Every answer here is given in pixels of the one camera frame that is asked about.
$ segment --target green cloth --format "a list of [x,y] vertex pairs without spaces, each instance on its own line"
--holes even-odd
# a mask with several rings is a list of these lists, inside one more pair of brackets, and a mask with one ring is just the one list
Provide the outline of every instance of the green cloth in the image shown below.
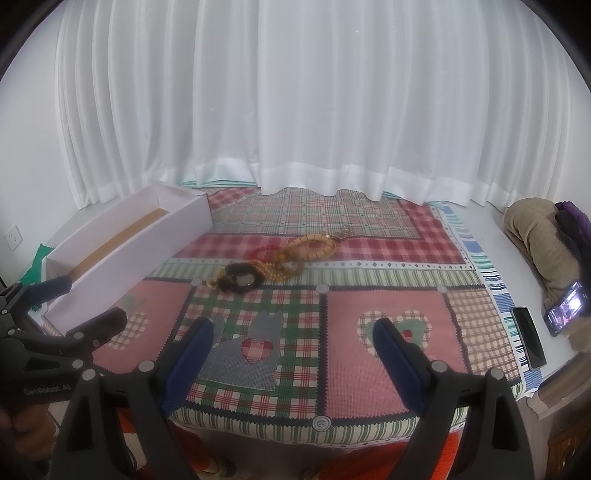
[[[33,265],[27,273],[25,273],[20,282],[23,285],[33,285],[35,283],[41,283],[41,264],[43,263],[43,259],[49,255],[53,251],[52,247],[46,247],[45,245],[39,245],[37,249],[37,253],[35,254],[35,258],[33,259]],[[39,310],[39,306],[33,306],[31,310],[37,311]]]

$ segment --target wooden furniture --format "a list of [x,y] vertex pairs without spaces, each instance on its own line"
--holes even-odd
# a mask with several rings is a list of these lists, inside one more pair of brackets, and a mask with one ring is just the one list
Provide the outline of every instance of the wooden furniture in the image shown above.
[[566,462],[572,458],[577,447],[591,428],[591,413],[582,419],[577,419],[565,431],[548,441],[548,465],[545,480],[557,480]]

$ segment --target wall outlet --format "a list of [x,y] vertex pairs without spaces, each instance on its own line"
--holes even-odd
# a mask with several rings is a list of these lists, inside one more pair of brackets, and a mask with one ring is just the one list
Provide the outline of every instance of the wall outlet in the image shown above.
[[8,242],[8,245],[10,247],[10,250],[14,250],[16,247],[18,247],[21,242],[22,242],[22,237],[21,237],[21,233],[18,231],[18,228],[16,225],[14,225],[6,235],[4,235],[4,238],[6,239],[6,241]]

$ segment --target human hand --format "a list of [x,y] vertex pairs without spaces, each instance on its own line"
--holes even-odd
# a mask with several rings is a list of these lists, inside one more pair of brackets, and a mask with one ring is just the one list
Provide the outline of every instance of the human hand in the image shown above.
[[56,441],[56,426],[48,408],[49,405],[31,405],[10,417],[0,407],[0,429],[12,428],[17,452],[32,462],[48,458]]

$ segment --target black bracelet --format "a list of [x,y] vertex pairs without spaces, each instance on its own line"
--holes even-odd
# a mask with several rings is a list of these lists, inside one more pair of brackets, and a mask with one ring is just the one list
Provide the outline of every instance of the black bracelet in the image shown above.
[[226,275],[217,280],[217,287],[221,291],[247,293],[260,287],[265,281],[265,277],[249,263],[231,263],[225,270]]

